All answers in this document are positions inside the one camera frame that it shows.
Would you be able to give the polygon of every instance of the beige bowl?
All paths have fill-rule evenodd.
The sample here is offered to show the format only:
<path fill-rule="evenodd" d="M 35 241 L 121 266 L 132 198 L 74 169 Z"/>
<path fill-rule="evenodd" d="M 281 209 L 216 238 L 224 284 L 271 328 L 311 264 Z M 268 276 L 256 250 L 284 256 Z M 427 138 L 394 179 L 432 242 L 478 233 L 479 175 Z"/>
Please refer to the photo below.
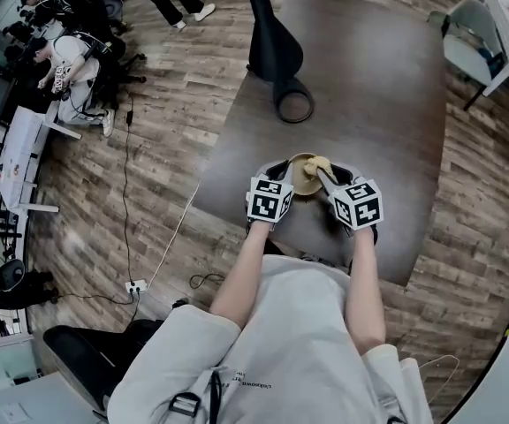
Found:
<path fill-rule="evenodd" d="M 293 192 L 300 196 L 309 196 L 322 188 L 321 181 L 316 176 L 309 176 L 304 171 L 304 165 L 315 154 L 302 152 L 290 159 L 293 164 Z"/>

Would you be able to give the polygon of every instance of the power strip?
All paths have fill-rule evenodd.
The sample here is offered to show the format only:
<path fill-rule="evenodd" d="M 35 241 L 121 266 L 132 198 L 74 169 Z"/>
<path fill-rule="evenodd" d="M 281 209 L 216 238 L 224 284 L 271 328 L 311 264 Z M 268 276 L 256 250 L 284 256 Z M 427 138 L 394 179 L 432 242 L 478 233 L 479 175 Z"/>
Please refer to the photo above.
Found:
<path fill-rule="evenodd" d="M 143 293 L 146 292 L 148 289 L 147 282 L 144 279 L 135 280 L 132 283 L 130 281 L 127 281 L 125 283 L 125 288 L 127 289 L 127 292 L 131 295 L 134 293 Z"/>

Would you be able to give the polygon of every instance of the laminate floor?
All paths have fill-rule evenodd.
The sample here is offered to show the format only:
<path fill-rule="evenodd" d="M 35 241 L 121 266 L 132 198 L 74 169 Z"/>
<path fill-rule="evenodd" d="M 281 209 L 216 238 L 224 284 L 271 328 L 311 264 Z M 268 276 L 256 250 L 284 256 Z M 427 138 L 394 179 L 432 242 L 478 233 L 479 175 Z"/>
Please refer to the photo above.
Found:
<path fill-rule="evenodd" d="M 245 75 L 253 17 L 248 0 L 205 0 L 217 5 L 201 24 L 186 16 L 182 32 L 169 27 L 149 0 L 126 0 L 123 37 L 130 53 L 147 55 L 134 72 L 145 84 L 121 93 L 116 129 L 106 140 L 95 128 L 80 141 L 56 137 L 42 166 L 38 200 L 60 213 L 33 214 L 30 267 L 51 270 L 61 292 L 101 293 L 126 300 L 124 239 L 126 112 L 134 108 L 128 142 L 126 228 L 134 279 L 150 280 L 194 193 L 209 153 Z M 423 19 L 459 0 L 369 0 Z M 283 0 L 272 0 L 275 11 Z M 469 112 L 475 91 L 451 68 L 447 73 L 446 130 L 439 187 L 422 252 L 406 287 L 382 283 L 389 341 L 420 364 L 436 421 L 467 393 L 496 349 L 509 320 L 509 92 L 501 87 Z M 190 207 L 139 317 L 164 318 L 183 296 L 209 305 L 217 284 L 193 290 L 191 276 L 224 275 L 245 236 Z M 121 331 L 134 304 L 66 297 L 31 307 L 31 328 L 59 323 Z M 43 344 L 47 370 L 60 368 Z"/>

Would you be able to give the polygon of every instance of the dark wooden table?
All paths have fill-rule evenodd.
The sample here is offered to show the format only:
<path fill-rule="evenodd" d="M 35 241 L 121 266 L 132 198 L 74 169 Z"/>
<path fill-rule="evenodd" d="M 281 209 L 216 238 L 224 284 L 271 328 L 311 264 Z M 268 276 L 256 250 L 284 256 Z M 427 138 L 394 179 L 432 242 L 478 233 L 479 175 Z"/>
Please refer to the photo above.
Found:
<path fill-rule="evenodd" d="M 437 189 L 446 87 L 441 34 L 361 0 L 286 0 L 278 18 L 304 50 L 297 77 L 315 98 L 298 125 L 280 122 L 271 85 L 249 73 L 203 173 L 194 205 L 245 225 L 245 193 L 259 166 L 299 152 L 357 167 L 383 193 L 380 277 L 405 285 Z M 348 265 L 351 240 L 323 192 L 297 198 L 272 239 Z"/>

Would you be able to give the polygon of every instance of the white sneaker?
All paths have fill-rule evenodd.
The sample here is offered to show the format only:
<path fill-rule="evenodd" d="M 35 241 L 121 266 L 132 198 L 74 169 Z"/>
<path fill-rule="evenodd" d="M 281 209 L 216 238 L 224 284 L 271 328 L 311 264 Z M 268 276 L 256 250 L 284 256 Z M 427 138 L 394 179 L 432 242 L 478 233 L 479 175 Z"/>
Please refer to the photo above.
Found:
<path fill-rule="evenodd" d="M 201 22 L 215 10 L 216 10 L 216 6 L 214 4 L 204 4 L 203 9 L 200 12 L 194 13 L 195 21 Z"/>
<path fill-rule="evenodd" d="M 115 125 L 115 110 L 106 110 L 107 115 L 103 118 L 103 135 L 109 138 L 113 133 L 113 125 Z"/>
<path fill-rule="evenodd" d="M 174 24 L 173 27 L 177 28 L 179 31 L 182 30 L 186 26 L 186 22 L 184 20 L 181 20 L 178 24 Z"/>

